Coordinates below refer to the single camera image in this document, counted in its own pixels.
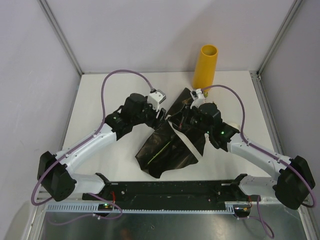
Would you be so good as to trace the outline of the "cream printed ribbon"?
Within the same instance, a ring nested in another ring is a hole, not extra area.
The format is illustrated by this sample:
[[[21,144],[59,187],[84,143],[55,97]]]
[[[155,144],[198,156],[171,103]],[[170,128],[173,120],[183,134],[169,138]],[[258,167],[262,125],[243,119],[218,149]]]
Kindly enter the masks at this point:
[[[196,149],[196,147],[194,146],[194,144],[187,138],[186,135],[184,135],[182,132],[176,130],[172,124],[172,122],[167,119],[168,124],[170,125],[170,127],[172,128],[172,130],[174,131],[174,133],[180,138],[180,140],[184,143],[184,145],[190,150],[190,152],[193,154],[193,156],[199,161],[201,160],[201,158],[203,157],[199,151]]]

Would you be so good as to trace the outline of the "black wrapping paper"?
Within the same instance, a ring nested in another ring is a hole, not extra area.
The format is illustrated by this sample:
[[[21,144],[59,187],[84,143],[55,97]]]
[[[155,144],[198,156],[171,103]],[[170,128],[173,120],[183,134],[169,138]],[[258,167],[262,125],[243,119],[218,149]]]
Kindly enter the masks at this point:
[[[195,129],[177,134],[168,118],[192,102],[191,91],[184,88],[166,113],[165,121],[150,135],[135,155],[142,171],[159,179],[162,173],[199,162],[204,155],[206,137]]]

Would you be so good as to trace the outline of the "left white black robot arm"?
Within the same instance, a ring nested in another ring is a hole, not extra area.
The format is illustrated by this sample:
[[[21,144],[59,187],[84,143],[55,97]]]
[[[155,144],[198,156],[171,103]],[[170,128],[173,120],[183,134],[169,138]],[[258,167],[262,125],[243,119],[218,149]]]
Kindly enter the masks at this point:
[[[110,182],[101,173],[77,174],[76,170],[99,150],[115,143],[133,130],[145,124],[155,129],[164,120],[166,110],[161,103],[166,95],[154,90],[148,96],[132,93],[114,112],[106,115],[93,133],[74,146],[56,154],[46,151],[40,156],[37,180],[56,202],[71,194],[94,194],[105,200],[110,196]]]

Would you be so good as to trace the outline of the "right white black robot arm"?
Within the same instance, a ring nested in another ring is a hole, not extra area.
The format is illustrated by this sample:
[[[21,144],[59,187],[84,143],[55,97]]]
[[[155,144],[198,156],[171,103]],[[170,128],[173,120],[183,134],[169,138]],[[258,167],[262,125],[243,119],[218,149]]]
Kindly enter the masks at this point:
[[[239,175],[236,185],[230,188],[231,196],[237,201],[251,195],[273,197],[284,206],[297,210],[305,204],[305,199],[316,185],[303,157],[291,158],[251,141],[240,130],[223,122],[214,103],[204,103],[199,107],[186,105],[170,116],[169,121],[178,131],[195,129],[208,134],[214,148],[242,157],[268,174],[267,177]]]

